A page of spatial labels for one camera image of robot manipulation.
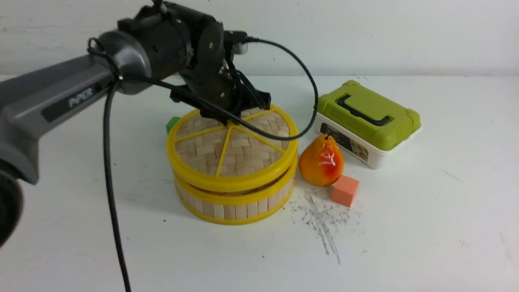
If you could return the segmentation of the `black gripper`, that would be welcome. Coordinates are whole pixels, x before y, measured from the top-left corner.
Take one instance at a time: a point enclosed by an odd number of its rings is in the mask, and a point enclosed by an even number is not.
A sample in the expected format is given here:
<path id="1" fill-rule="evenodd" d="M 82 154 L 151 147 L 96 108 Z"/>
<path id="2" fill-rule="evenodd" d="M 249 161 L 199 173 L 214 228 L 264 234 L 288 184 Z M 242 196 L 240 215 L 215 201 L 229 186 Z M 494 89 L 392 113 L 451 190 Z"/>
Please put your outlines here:
<path id="1" fill-rule="evenodd" d="M 257 90 L 239 70 L 233 70 L 233 77 L 223 70 L 224 29 L 213 16 L 162 1 L 161 6 L 143 6 L 135 17 L 119 20 L 118 29 L 144 49 L 145 77 L 162 81 L 176 73 L 182 76 L 186 86 L 174 86 L 170 99 L 198 109 L 202 118 L 227 120 L 223 109 L 234 114 L 270 110 L 268 92 Z"/>

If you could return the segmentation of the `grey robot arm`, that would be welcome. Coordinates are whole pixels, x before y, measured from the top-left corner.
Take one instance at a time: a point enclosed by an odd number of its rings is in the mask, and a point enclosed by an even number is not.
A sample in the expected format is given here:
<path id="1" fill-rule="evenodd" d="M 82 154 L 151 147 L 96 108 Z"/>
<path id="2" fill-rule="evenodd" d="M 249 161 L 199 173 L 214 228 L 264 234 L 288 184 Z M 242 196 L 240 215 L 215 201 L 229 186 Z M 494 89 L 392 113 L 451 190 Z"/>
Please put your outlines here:
<path id="1" fill-rule="evenodd" d="M 234 69 L 247 34 L 226 31 L 221 22 L 189 7 L 156 0 L 117 29 L 94 39 L 87 54 L 10 78 L 1 83 L 1 244 L 18 225 L 23 208 L 19 180 L 39 179 L 39 139 L 107 95 L 119 78 L 119 92 L 135 95 L 142 82 L 180 74 L 173 102 L 199 109 L 204 118 L 226 124 L 245 110 L 270 109 L 271 96 L 243 81 Z"/>

